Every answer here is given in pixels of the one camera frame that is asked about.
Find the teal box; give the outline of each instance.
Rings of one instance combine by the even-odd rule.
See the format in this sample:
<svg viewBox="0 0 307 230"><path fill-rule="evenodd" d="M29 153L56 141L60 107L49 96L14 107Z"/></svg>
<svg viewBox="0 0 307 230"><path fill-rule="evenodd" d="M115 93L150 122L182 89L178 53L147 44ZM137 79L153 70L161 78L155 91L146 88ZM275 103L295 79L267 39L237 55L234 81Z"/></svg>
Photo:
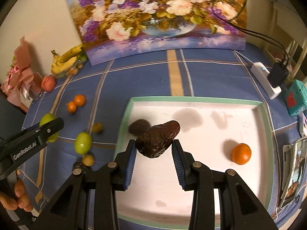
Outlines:
<svg viewBox="0 0 307 230"><path fill-rule="evenodd" d="M284 95L290 116L297 116L307 109L307 89L302 81L295 80Z"/></svg>

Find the banana bunch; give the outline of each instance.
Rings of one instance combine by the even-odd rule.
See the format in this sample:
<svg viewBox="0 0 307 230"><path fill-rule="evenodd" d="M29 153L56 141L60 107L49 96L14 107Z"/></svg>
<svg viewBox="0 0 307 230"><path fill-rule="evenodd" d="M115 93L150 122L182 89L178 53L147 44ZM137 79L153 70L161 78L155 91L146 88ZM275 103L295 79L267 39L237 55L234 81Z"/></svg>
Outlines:
<svg viewBox="0 0 307 230"><path fill-rule="evenodd" d="M82 44L71 48L62 56L59 56L55 52L55 50L52 50L51 53L53 54L53 60L51 64L51 73L53 74L60 73L63 70L71 67L78 60L79 56L77 55L79 55L82 51L83 51Z"/></svg>

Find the blue tablecloth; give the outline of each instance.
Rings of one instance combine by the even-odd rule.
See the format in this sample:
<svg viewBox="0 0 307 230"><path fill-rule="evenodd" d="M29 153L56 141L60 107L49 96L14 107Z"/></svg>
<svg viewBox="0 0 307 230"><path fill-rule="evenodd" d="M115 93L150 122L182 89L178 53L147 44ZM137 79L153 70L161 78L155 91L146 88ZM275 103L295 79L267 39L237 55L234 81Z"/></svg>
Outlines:
<svg viewBox="0 0 307 230"><path fill-rule="evenodd" d="M247 44L241 52L253 62L269 66L270 61L260 49ZM288 115L281 96L270 100L250 72L251 64L232 50L178 49L143 53L105 62L94 67L89 63L75 76L59 81L49 94L33 102L24 128L40 121L46 113L64 119L65 127L58 140L29 159L22 166L25 182L34 207L40 211L57 189L72 173L78 159L74 150L76 136L89 131L93 122L105 127L103 134L93 135L91 153L95 156L94 170L112 161L117 135L126 105L131 97L140 96L197 96L236 98L261 101L265 104L274 142L274 184L269 214L278 227L282 226L299 208L306 182L304 173L300 200L292 202L277 214L280 202L282 174L281 150L300 137L297 117ZM73 115L66 104L75 95L84 94L87 102ZM93 225L92 212L90 225ZM120 219L122 230L154 229Z"/></svg>

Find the white power strip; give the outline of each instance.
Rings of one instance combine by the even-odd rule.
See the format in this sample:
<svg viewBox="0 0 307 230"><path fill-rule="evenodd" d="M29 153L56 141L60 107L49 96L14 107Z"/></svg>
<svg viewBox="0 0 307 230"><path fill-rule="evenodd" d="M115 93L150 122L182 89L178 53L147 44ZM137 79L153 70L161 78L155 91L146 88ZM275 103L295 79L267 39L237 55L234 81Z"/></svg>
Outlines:
<svg viewBox="0 0 307 230"><path fill-rule="evenodd" d="M279 86L276 88L271 86L267 79L270 72L261 62L255 62L251 67L251 72L260 82L270 99L276 98L281 93L281 88Z"/></svg>

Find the human hand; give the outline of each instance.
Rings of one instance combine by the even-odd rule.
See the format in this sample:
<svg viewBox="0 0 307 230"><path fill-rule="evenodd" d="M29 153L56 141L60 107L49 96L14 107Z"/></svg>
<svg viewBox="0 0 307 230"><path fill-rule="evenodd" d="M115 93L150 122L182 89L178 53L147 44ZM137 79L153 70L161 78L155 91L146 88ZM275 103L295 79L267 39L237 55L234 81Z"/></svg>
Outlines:
<svg viewBox="0 0 307 230"><path fill-rule="evenodd" d="M21 174L21 171L17 170L16 173L19 176ZM0 202L2 203L3 207L7 210L16 210L18 207L20 207L27 212L32 211L33 206L30 203L28 195L26 194L26 187L20 178L17 178L14 192L16 197L18 198L17 201L8 197L5 193L0 191Z"/></svg>

